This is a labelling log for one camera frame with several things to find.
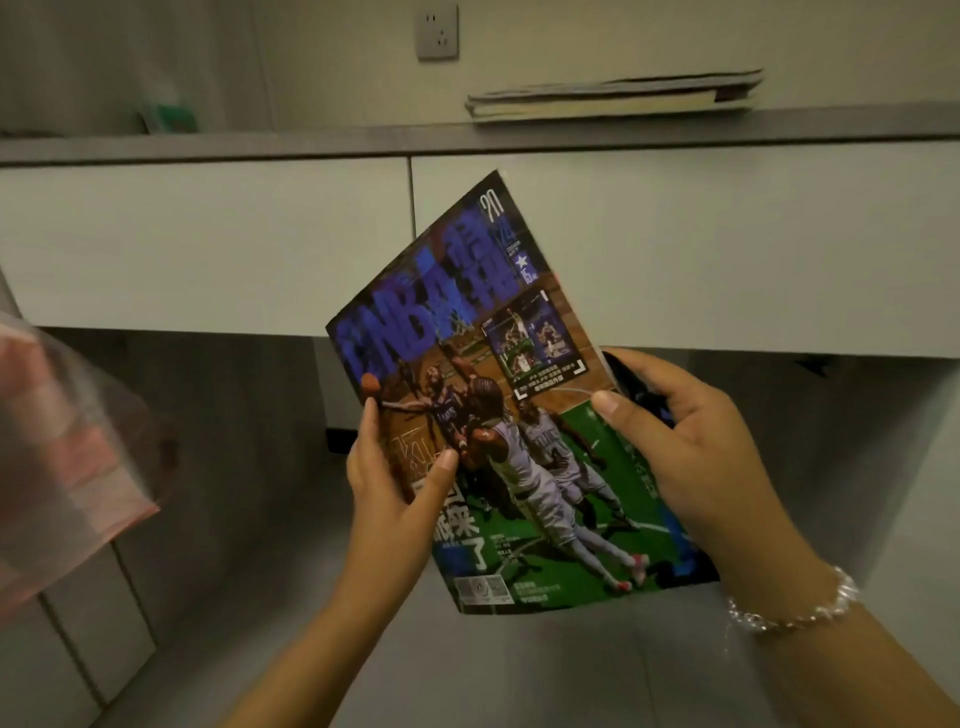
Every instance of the barcode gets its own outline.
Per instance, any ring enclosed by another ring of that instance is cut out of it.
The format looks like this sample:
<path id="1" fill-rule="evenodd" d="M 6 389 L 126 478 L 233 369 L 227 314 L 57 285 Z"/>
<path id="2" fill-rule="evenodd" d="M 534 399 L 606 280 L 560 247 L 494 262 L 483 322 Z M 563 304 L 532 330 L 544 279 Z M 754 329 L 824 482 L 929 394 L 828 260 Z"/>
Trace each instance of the barcode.
<path id="1" fill-rule="evenodd" d="M 453 580 L 453 586 L 457 589 L 460 603 L 467 606 L 514 603 L 507 583 L 498 573 L 490 576 L 460 576 Z"/>

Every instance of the electrical outlet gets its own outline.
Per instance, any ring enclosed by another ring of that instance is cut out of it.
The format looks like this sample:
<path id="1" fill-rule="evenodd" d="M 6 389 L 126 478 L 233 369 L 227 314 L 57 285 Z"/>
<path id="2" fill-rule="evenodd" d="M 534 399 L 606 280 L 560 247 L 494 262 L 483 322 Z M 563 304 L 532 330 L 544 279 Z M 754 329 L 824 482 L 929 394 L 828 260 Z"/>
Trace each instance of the electrical outlet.
<path id="1" fill-rule="evenodd" d="M 417 58 L 455 59 L 460 54 L 459 9 L 456 3 L 424 6 L 417 12 Z"/>

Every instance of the magazine cover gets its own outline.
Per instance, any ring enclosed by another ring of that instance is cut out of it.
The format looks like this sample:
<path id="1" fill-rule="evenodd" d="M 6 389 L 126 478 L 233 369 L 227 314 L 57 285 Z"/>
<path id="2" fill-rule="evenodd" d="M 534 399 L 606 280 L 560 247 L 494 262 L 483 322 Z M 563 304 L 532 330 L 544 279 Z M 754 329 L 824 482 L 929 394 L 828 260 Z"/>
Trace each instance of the magazine cover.
<path id="1" fill-rule="evenodd" d="M 434 558 L 465 614 L 524 614 L 716 578 L 640 453 L 590 406 L 615 389 L 498 172 L 327 325 L 407 496 L 447 447 Z"/>

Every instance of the left hand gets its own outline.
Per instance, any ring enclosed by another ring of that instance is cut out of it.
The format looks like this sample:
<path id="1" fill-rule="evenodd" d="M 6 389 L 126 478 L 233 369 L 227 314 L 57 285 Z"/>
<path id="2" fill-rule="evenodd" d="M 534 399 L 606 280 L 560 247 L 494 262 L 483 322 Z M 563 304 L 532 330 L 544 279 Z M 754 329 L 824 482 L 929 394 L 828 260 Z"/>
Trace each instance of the left hand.
<path id="1" fill-rule="evenodd" d="M 353 489 L 353 527 L 337 596 L 389 620 L 414 588 L 433 544 L 433 530 L 457 472 L 455 450 L 445 449 L 407 505 L 380 447 L 379 412 L 364 404 L 357 441 L 347 458 Z"/>

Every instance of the bracelet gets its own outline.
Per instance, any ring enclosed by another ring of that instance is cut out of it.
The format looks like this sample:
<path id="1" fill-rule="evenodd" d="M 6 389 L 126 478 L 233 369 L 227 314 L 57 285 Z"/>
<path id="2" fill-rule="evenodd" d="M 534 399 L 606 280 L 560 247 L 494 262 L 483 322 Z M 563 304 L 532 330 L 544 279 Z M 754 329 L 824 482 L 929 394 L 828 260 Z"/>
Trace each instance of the bracelet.
<path id="1" fill-rule="evenodd" d="M 792 632 L 795 629 L 804 629 L 814 624 L 825 621 L 833 621 L 843 617 L 850 611 L 850 605 L 860 600 L 860 590 L 856 583 L 840 567 L 833 567 L 837 577 L 840 580 L 837 586 L 837 596 L 832 604 L 827 606 L 814 607 L 813 614 L 806 617 L 794 617 L 792 619 L 766 619 L 761 615 L 750 612 L 742 612 L 732 596 L 727 597 L 727 611 L 730 614 L 731 622 L 745 629 L 747 632 L 773 632 L 786 631 Z"/>

